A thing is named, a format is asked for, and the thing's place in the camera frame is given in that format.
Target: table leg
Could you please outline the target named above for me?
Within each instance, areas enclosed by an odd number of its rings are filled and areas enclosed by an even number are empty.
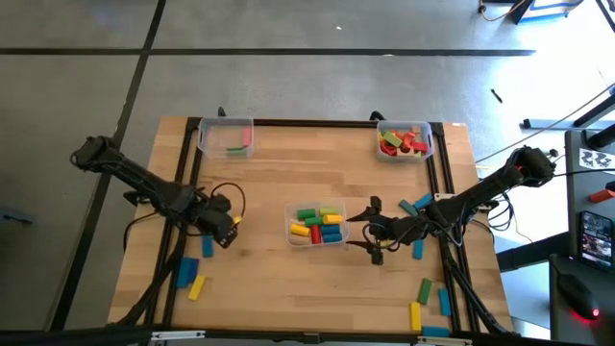
[[[561,256],[570,256],[570,233],[564,232],[559,235],[550,236],[548,238],[534,241],[533,244],[527,244],[515,249],[502,251],[497,254],[500,272],[504,273],[510,270],[519,269],[528,265],[549,259],[550,254],[558,254]]]

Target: screen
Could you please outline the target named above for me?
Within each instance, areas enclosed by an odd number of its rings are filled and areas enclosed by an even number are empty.
[[[611,220],[591,212],[583,213],[581,235],[581,256],[600,267],[610,269],[613,265],[611,254]]]

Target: blue block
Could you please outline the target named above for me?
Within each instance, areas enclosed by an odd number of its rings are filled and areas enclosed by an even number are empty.
[[[177,276],[177,288],[188,287],[188,278],[190,276],[191,263],[191,258],[182,258],[182,263],[180,264],[180,273]]]
[[[421,335],[432,337],[449,337],[451,335],[451,332],[449,332],[449,330],[444,327],[423,326]]]
[[[440,297],[440,312],[443,316],[451,315],[451,302],[449,302],[449,291],[446,288],[438,289],[438,296]]]
[[[407,211],[407,213],[409,213],[412,216],[418,216],[419,212],[416,208],[414,208],[414,206],[412,206],[410,203],[407,202],[407,200],[401,200],[400,207],[402,207],[403,210]]]
[[[419,199],[418,201],[414,202],[414,208],[421,210],[422,208],[426,207],[432,200],[433,197],[431,197],[431,194],[428,193],[425,196],[421,197],[421,199]]]
[[[320,232],[323,235],[339,234],[339,225],[323,225],[320,227]]]
[[[201,241],[203,242],[203,257],[213,257],[213,235],[203,235]]]
[[[420,260],[423,258],[423,243],[424,243],[424,239],[418,239],[414,241],[414,251],[412,252],[412,256],[417,259]]]
[[[336,234],[331,234],[331,235],[323,235],[323,242],[336,242],[336,241],[342,241],[342,234],[340,233],[336,233]]]
[[[190,271],[188,272],[188,283],[194,283],[196,274],[199,272],[199,259],[190,259]]]

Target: yellow block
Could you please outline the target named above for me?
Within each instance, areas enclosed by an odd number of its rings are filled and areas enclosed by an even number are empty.
[[[325,215],[323,216],[323,223],[325,225],[335,225],[340,224],[344,221],[342,215]]]
[[[309,236],[309,228],[297,224],[290,225],[290,232],[294,235]]]
[[[204,283],[205,277],[203,275],[197,275],[196,279],[194,279],[194,283],[192,284],[192,288],[190,289],[190,293],[188,293],[189,300],[196,301],[199,299],[199,294],[201,293],[201,289],[203,289]]]
[[[410,303],[410,327],[415,332],[421,332],[421,305]]]

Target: green block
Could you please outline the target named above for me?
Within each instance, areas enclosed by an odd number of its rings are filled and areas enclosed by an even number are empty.
[[[306,219],[306,227],[314,226],[314,225],[322,225],[323,218],[321,216],[309,217]]]
[[[426,305],[427,301],[430,298],[430,290],[431,290],[431,280],[423,279],[423,283],[421,284],[421,292],[419,293],[419,303],[422,305]]]
[[[388,131],[386,133],[384,133],[384,136],[382,136],[382,138],[384,138],[384,140],[386,140],[387,142],[391,143],[391,145],[393,145],[396,148],[399,148],[400,145],[402,145],[402,140],[397,138],[397,136],[391,134]]]
[[[297,210],[297,218],[305,220],[310,217],[316,217],[316,210]]]
[[[339,215],[339,212],[337,212],[337,209],[335,208],[321,208],[320,214],[321,215]]]
[[[248,155],[248,150],[245,148],[230,148],[227,149],[227,156],[228,157],[233,157],[233,156],[247,156]]]

